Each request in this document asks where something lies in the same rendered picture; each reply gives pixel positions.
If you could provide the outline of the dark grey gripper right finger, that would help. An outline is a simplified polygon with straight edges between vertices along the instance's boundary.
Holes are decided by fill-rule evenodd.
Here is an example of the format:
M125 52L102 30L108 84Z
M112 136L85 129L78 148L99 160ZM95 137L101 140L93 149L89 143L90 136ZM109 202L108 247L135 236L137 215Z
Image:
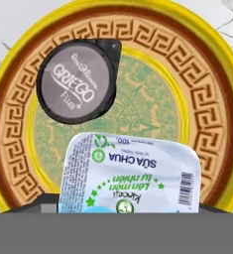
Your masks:
M199 204L199 210L200 211L209 211L209 212L214 212L214 213L228 213L225 210L216 208L214 206L205 205L205 204L202 204L202 203Z

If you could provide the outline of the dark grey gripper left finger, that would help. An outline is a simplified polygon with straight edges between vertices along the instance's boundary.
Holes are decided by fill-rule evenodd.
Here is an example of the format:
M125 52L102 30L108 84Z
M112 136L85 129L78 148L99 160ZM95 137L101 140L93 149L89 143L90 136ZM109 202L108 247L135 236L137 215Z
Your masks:
M29 213L57 213L59 195L55 193L43 193L34 201L19 207L10 209L11 213L29 212Z

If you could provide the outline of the white square yogurt container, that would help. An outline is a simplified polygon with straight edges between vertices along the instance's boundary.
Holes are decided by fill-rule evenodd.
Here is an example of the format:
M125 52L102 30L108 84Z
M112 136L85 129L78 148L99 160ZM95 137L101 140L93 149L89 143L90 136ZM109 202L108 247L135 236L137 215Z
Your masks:
M58 212L197 213L201 167L172 141L84 132L67 147Z

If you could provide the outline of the yellow brown patterned plate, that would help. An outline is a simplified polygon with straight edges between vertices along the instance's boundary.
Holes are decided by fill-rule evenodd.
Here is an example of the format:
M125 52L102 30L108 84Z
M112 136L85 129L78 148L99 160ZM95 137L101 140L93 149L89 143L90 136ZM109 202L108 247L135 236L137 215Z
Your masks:
M77 125L49 117L40 66L75 39L122 44L116 97ZM70 140L84 132L177 142L201 167L199 203L233 211L233 52L205 21L171 0L74 0L29 29L0 64L0 211L60 194Z

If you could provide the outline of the black round yogurt container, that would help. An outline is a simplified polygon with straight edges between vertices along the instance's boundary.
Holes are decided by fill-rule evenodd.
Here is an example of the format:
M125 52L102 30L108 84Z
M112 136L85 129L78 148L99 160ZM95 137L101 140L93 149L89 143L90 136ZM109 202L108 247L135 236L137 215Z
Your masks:
M45 113L68 125L104 115L116 97L121 50L117 39L75 39L53 49L36 84Z

